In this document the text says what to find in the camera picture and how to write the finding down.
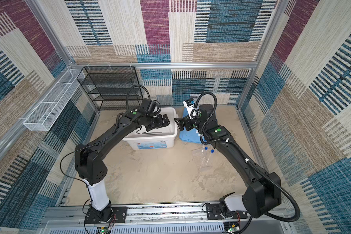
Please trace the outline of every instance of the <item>wire shelf tier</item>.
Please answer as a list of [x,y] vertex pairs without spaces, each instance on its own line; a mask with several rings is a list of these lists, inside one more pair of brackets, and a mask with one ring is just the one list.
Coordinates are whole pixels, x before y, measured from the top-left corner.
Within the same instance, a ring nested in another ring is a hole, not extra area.
[[[125,110],[126,94],[139,80],[134,67],[84,67],[78,82],[89,95],[98,110]],[[129,95],[129,107],[140,105],[143,94],[133,88]]]
[[83,75],[80,70],[70,69],[65,72],[23,125],[31,131],[49,131],[79,87],[77,78],[82,78]]

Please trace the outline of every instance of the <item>blue plastic lid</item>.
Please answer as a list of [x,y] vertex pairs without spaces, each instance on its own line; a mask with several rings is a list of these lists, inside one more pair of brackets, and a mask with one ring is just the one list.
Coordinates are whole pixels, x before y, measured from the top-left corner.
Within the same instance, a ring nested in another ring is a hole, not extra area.
[[[189,114],[187,112],[187,109],[185,108],[183,110],[182,117],[185,117],[187,115],[189,115]],[[201,144],[200,137],[199,137],[196,129],[191,129],[190,131],[186,131],[186,129],[183,128],[183,131],[180,131],[180,133],[179,133],[179,138],[184,142],[192,142],[192,143]]]

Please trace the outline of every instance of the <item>black mounting plate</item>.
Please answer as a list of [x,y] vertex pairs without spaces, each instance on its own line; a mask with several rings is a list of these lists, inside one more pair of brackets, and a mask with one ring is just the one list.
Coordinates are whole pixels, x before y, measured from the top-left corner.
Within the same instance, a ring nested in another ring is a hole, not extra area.
[[[224,219],[221,216],[221,212],[220,212],[220,207],[219,204],[206,204],[206,211],[207,211],[207,218],[208,220],[217,220],[217,219]],[[243,211],[237,211],[239,213],[239,216],[241,217],[241,219],[246,219],[247,218],[247,212]],[[237,213],[234,214],[233,218],[231,219],[238,219],[238,215]]]
[[[126,220],[126,213],[128,208],[126,206],[112,206],[113,213],[116,214],[116,223],[124,223]],[[84,218],[85,224],[102,224],[99,222],[98,218],[94,217],[93,212],[90,212],[90,208],[87,211],[88,214],[91,214]]]

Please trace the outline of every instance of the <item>blue label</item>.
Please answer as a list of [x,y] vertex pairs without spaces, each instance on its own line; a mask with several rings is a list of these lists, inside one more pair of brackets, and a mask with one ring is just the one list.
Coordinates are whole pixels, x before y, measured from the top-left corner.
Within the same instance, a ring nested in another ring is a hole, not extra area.
[[167,142],[164,140],[158,142],[143,142],[136,144],[138,146],[138,149],[160,149],[167,147]]

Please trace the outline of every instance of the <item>white wire mesh basket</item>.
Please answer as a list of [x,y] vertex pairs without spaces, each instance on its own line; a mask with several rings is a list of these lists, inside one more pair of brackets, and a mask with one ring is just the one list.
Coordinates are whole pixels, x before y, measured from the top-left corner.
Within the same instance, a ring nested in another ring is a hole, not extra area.
[[77,77],[83,79],[84,73],[75,69],[65,72],[51,91],[31,112],[23,125],[31,131],[49,131],[79,87]]

